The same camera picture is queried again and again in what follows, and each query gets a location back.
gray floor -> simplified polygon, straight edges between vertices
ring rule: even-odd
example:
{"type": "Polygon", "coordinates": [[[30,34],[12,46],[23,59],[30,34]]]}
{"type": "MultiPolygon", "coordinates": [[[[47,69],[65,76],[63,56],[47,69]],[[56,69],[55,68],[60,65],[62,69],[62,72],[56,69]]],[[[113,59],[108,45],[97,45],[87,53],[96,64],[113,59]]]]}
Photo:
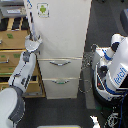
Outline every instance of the gray floor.
{"type": "MultiPolygon", "coordinates": [[[[113,34],[120,33],[126,36],[120,23],[120,12],[125,8],[128,8],[128,0],[124,3],[120,0],[106,0],[105,3],[101,3],[101,0],[92,0],[85,58],[88,54],[92,56],[92,44],[108,47],[113,34]]],[[[103,128],[106,120],[97,109],[96,100],[90,90],[91,84],[88,81],[91,81],[90,67],[88,61],[83,61],[80,88],[86,93],[79,91],[77,99],[25,99],[26,111],[18,128],[36,128],[39,125],[79,125],[83,128],[92,128],[91,115],[98,117],[101,128],[103,128]]]]}

label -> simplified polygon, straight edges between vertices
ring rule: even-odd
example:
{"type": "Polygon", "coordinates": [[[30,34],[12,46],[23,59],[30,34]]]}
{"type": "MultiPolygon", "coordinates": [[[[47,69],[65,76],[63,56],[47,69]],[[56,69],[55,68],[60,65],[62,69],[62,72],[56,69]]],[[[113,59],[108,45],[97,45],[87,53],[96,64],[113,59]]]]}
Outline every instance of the label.
{"type": "Polygon", "coordinates": [[[13,54],[14,58],[20,58],[20,54],[13,54]]]}
{"type": "Polygon", "coordinates": [[[9,13],[9,14],[20,14],[20,9],[7,10],[7,13],[9,13]]]}
{"type": "Polygon", "coordinates": [[[128,74],[128,71],[126,70],[126,68],[124,68],[124,66],[120,64],[112,79],[117,87],[120,87],[120,85],[124,81],[127,74],[128,74]]]}
{"type": "Polygon", "coordinates": [[[9,39],[13,39],[13,35],[12,34],[7,34],[9,39]]]}

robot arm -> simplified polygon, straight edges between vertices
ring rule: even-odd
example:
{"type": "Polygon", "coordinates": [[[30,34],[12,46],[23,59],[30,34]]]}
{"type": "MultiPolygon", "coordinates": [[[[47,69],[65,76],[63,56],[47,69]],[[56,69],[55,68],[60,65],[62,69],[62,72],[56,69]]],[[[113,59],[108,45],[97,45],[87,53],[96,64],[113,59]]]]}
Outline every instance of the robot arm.
{"type": "Polygon", "coordinates": [[[34,53],[21,53],[19,64],[8,81],[10,88],[0,92],[0,127],[14,128],[21,120],[25,111],[22,94],[26,92],[35,64],[34,53]]]}

wooden drawer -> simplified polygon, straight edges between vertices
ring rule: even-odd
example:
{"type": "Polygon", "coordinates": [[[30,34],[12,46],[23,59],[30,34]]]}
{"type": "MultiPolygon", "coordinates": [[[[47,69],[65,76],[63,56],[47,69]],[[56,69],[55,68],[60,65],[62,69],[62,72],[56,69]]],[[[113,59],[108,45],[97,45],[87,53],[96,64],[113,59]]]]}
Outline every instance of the wooden drawer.
{"type": "Polygon", "coordinates": [[[0,67],[17,66],[20,54],[25,50],[1,50],[0,51],[0,67]]]}
{"type": "Polygon", "coordinates": [[[27,31],[3,31],[0,32],[0,49],[25,49],[25,37],[27,31]]]}
{"type": "Polygon", "coordinates": [[[82,59],[38,59],[42,79],[45,78],[79,78],[82,59]]]}
{"type": "MultiPolygon", "coordinates": [[[[10,77],[12,75],[12,73],[14,72],[16,66],[15,67],[0,67],[0,77],[10,77]]],[[[37,65],[35,66],[34,72],[33,72],[33,76],[37,76],[38,75],[38,69],[37,69],[37,65]]]]}
{"type": "MultiPolygon", "coordinates": [[[[8,88],[8,82],[0,82],[0,91],[8,88]]],[[[38,81],[30,81],[26,93],[40,92],[41,88],[38,81]]]]}

white cabinet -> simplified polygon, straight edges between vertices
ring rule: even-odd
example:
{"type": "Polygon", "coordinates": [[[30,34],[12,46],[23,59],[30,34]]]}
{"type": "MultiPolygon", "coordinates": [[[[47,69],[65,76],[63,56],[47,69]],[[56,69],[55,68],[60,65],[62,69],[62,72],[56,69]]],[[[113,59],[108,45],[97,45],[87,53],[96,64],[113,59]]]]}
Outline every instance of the white cabinet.
{"type": "Polygon", "coordinates": [[[32,12],[36,34],[43,39],[43,44],[39,48],[40,55],[37,54],[37,57],[46,96],[50,99],[76,98],[91,0],[30,0],[30,2],[31,8],[24,0],[30,28],[32,28],[30,18],[32,12]],[[75,82],[65,83],[63,88],[50,82],[50,79],[54,78],[59,80],[73,78],[75,82]],[[68,92],[66,96],[61,95],[66,90],[68,92]]]}

